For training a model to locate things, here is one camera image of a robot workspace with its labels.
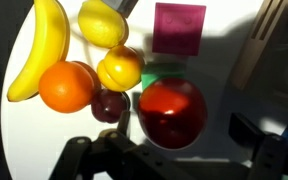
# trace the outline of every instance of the banana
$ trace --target banana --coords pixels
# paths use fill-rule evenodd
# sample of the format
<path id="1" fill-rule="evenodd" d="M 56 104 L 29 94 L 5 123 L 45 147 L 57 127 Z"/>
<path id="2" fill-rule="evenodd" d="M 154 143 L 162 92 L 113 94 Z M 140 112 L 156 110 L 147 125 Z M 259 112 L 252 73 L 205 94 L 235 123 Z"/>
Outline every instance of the banana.
<path id="1" fill-rule="evenodd" d="M 70 25 L 57 0 L 34 0 L 35 34 L 31 52 L 21 72 L 10 85 L 10 102 L 26 100 L 38 93 L 42 74 L 58 61 L 65 61 L 70 43 Z"/>

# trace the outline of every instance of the white table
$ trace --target white table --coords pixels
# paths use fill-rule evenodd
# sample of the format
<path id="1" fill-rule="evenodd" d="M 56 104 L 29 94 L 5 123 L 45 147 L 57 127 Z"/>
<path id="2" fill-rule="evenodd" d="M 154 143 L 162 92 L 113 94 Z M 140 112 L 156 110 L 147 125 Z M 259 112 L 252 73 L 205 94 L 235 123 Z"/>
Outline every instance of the white table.
<path id="1" fill-rule="evenodd" d="M 107 50 L 90 45 L 81 36 L 77 13 L 83 0 L 60 2 L 67 11 L 71 24 L 71 44 L 67 59 L 87 62 L 95 68 Z M 176 59 L 175 56 L 150 52 L 156 2 L 207 6 L 199 56 L 187 59 L 186 76 L 203 92 L 209 118 L 206 130 L 190 148 L 168 152 L 152 147 L 168 158 L 245 161 L 243 152 L 227 135 L 231 112 L 244 112 L 247 117 L 260 122 L 259 125 L 264 130 L 277 133 L 282 132 L 283 123 L 279 126 L 276 122 L 288 119 L 287 110 L 259 102 L 237 91 L 234 93 L 225 87 L 228 74 L 262 0 L 140 0 L 127 20 L 130 36 L 126 45 L 141 49 L 146 59 L 155 56 Z M 7 89 L 30 52 L 34 37 L 34 18 L 32 8 L 14 44 L 2 93 L 3 146 L 14 180 L 48 179 L 67 140 L 75 136 L 88 136 L 95 140 L 100 131 L 116 126 L 94 120 L 89 106 L 76 113 L 61 114 L 46 107 L 39 96 L 19 103 L 7 101 Z M 132 97 L 134 92 L 141 92 L 141 84 L 127 93 Z M 135 143 L 147 143 L 135 113 L 131 116 L 131 140 Z"/>

